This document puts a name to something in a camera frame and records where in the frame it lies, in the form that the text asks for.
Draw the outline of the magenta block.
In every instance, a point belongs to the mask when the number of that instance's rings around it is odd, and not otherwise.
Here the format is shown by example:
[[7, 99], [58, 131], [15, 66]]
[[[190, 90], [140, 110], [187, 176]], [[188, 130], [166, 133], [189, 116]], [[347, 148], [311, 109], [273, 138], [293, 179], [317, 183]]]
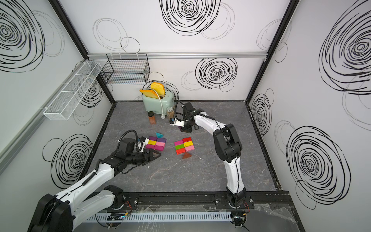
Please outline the magenta block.
[[146, 145], [146, 149], [155, 149], [155, 145], [148, 144]]
[[174, 145], [175, 146], [178, 146], [178, 145], [182, 145], [184, 142], [182, 141], [182, 140], [180, 140], [180, 141], [176, 141], [175, 143], [174, 143]]
[[155, 146], [154, 147], [154, 150], [163, 151], [164, 150], [164, 147], [163, 146]]

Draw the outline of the yellow block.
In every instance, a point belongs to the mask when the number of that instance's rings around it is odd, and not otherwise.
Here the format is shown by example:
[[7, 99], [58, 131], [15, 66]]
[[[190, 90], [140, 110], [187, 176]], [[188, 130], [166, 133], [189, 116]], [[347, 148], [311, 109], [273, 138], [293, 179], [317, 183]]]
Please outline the yellow block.
[[185, 147], [193, 146], [193, 142], [192, 142], [192, 141], [185, 142], [185, 143], [184, 143], [184, 146], [185, 146]]
[[149, 145], [155, 145], [156, 143], [157, 143], [156, 140], [149, 140], [148, 142]]

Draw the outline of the light pink block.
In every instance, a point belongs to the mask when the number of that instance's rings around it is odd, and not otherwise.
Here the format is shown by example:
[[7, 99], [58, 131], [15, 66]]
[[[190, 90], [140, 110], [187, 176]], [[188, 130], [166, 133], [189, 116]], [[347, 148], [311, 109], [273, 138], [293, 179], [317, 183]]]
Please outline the light pink block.
[[164, 142], [159, 142], [159, 141], [156, 142], [156, 146], [159, 146], [159, 147], [165, 147], [165, 144], [166, 143]]
[[194, 150], [194, 149], [195, 149], [194, 146], [188, 146], [188, 147], [185, 147], [185, 150], [186, 150], [187, 152], [192, 151], [192, 150]]

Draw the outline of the purple block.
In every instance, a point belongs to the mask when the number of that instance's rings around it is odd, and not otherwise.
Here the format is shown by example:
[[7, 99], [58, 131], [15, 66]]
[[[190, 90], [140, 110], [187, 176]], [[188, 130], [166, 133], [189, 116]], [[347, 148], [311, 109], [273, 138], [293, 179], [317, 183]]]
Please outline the purple block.
[[166, 143], [166, 138], [157, 138], [157, 142]]
[[155, 137], [155, 136], [150, 136], [148, 139], [151, 140], [151, 141], [156, 141], [156, 140], [157, 140], [157, 137]]

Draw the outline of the beige spice jar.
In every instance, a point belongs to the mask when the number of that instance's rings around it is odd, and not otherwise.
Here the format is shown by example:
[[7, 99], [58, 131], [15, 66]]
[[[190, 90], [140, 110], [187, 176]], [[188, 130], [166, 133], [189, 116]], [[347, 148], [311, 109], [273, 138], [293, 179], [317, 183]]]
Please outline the beige spice jar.
[[173, 109], [173, 107], [167, 107], [166, 110], [167, 110], [167, 111], [166, 111], [166, 113], [167, 113], [167, 117], [168, 117], [169, 119], [174, 118], [174, 109]]

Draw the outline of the teal triangle block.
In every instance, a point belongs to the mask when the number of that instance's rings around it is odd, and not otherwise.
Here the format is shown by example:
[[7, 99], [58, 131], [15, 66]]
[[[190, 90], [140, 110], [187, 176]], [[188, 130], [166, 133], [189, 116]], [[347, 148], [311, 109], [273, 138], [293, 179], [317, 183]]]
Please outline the teal triangle block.
[[164, 135], [163, 135], [162, 133], [158, 133], [158, 132], [156, 132], [156, 137], [157, 137], [157, 138], [163, 138], [163, 136], [164, 136]]

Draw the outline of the red block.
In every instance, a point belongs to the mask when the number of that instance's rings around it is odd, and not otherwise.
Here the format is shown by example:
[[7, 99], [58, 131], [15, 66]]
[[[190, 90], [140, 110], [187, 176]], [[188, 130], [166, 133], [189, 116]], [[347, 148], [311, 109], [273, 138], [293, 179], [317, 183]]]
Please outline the red block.
[[177, 150], [176, 150], [177, 155], [179, 155], [179, 154], [183, 154], [183, 153], [185, 153], [185, 152], [186, 152], [186, 149], [185, 149], [185, 148], [180, 148], [180, 149], [177, 149]]
[[183, 138], [182, 139], [183, 143], [190, 142], [192, 141], [191, 137]]

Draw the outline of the green block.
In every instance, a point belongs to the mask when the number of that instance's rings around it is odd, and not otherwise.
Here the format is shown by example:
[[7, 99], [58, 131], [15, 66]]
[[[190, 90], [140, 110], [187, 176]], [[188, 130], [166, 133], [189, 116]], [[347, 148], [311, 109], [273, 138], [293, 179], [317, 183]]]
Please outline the green block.
[[182, 150], [182, 149], [184, 150], [185, 149], [185, 146], [184, 146], [184, 144], [179, 144], [179, 145], [176, 145], [175, 146], [175, 149], [176, 150]]

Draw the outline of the magenta block bottom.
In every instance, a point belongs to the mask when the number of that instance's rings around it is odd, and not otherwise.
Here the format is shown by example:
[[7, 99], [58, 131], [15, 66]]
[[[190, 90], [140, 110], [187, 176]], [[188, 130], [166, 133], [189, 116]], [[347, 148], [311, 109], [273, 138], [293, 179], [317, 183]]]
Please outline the magenta block bottom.
[[178, 145], [182, 145], [184, 142], [182, 141], [182, 140], [180, 140], [180, 141], [176, 141], [175, 143], [174, 143], [174, 145], [175, 146], [178, 146]]

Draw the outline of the brown triangle block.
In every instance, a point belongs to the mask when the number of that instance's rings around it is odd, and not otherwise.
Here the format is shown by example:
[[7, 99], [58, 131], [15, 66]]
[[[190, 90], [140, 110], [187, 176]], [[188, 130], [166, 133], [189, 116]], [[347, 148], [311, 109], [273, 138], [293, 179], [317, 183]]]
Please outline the brown triangle block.
[[191, 155], [190, 153], [188, 153], [188, 152], [185, 152], [185, 153], [183, 154], [182, 159], [187, 159], [187, 158], [190, 158], [190, 157], [192, 157], [192, 155]]

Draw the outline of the brown spice jar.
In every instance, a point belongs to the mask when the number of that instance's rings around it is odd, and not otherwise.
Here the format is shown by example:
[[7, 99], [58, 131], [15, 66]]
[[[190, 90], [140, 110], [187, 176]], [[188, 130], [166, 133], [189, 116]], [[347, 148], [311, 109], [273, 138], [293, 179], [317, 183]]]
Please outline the brown spice jar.
[[149, 112], [147, 113], [147, 115], [148, 115], [149, 122], [150, 122], [151, 125], [154, 125], [154, 124], [157, 123], [157, 122], [156, 122], [155, 113], [154, 113], [153, 111], [149, 111]]

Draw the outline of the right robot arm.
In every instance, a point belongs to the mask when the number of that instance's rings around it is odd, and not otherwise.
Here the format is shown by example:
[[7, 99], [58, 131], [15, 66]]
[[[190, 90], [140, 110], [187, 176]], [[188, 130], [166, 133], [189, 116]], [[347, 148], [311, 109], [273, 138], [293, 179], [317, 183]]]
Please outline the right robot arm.
[[191, 133], [193, 128], [201, 127], [213, 136], [216, 154], [226, 169], [227, 199], [233, 208], [238, 208], [245, 200], [246, 188], [240, 168], [243, 146], [235, 126], [217, 121], [202, 109], [194, 108], [190, 102], [177, 101], [174, 112], [174, 124], [181, 131]]

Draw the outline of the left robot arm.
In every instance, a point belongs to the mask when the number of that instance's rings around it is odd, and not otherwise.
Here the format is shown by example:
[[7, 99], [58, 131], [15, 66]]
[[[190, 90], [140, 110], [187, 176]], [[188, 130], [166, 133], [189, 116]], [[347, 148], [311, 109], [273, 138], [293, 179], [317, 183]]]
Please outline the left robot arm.
[[146, 165], [161, 157], [161, 153], [147, 148], [134, 139], [122, 139], [117, 149], [84, 178], [55, 194], [42, 197], [28, 227], [29, 232], [72, 232], [81, 223], [101, 210], [120, 210], [126, 204], [124, 191], [109, 185], [92, 193], [107, 181], [121, 174], [128, 165]]

